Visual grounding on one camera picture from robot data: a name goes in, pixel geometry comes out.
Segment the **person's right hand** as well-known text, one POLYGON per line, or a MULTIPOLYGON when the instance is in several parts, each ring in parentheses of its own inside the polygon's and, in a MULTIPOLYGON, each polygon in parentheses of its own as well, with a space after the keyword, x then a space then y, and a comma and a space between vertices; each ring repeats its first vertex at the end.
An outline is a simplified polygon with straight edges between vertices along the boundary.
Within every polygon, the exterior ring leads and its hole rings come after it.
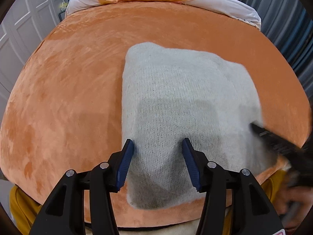
POLYGON ((286 172, 273 200, 278 215, 288 213, 290 202, 298 202, 300 205, 290 221, 283 225, 286 234, 295 232, 312 207, 312 187, 289 187, 290 180, 290 174, 286 172))

